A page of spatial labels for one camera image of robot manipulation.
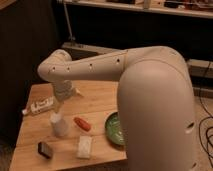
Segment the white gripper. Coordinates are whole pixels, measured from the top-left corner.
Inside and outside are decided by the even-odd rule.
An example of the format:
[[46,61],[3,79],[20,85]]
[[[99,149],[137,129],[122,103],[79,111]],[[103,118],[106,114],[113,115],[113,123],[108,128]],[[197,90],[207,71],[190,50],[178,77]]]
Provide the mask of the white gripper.
[[59,113],[61,107],[64,104],[63,101],[69,99],[72,96],[81,96],[81,92],[72,84],[70,80],[53,82],[52,87],[53,94],[56,98],[56,100],[54,101],[55,113]]

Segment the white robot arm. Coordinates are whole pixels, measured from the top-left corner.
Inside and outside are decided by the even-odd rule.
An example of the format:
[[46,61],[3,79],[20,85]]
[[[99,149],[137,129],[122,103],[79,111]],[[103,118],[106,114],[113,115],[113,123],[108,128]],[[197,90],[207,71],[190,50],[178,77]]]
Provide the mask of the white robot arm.
[[176,50],[132,48],[76,61],[56,50],[38,74],[60,101],[69,97],[73,80],[116,81],[130,171],[196,171],[194,93]]

